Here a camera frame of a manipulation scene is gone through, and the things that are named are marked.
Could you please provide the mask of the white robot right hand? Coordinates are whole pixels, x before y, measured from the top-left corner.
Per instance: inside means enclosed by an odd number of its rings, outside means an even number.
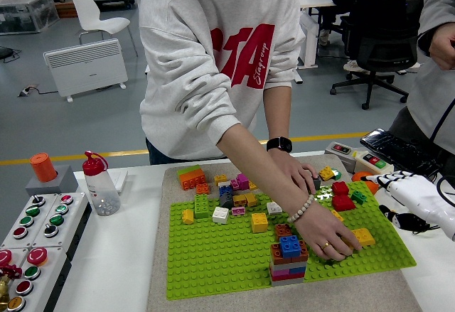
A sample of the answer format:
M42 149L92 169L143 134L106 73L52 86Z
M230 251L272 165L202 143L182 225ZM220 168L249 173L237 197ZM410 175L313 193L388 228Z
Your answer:
M424 176L406 171L362 177L383 187L397 202L428 223L438 225L454 241L454 204Z

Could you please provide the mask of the person's right hand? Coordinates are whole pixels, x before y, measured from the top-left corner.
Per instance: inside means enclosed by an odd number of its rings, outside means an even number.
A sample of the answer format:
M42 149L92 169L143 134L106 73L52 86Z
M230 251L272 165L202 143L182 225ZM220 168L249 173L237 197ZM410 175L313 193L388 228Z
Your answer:
M442 69L454 69L454 22L438 27L432 37L429 54L432 60Z
M319 203L312 203L294 225L307 245L322 259L341 261L352 255L353 249L362 249L356 236Z

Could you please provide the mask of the person's left hand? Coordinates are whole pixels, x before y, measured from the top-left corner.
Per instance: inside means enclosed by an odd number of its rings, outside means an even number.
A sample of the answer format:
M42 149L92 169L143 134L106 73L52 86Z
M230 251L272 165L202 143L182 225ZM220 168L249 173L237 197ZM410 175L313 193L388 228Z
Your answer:
M287 152L278 149L272 149L268 153L283 173L290 177L300 189L311 194L316 192L314 179L318 174L311 164L301 163Z

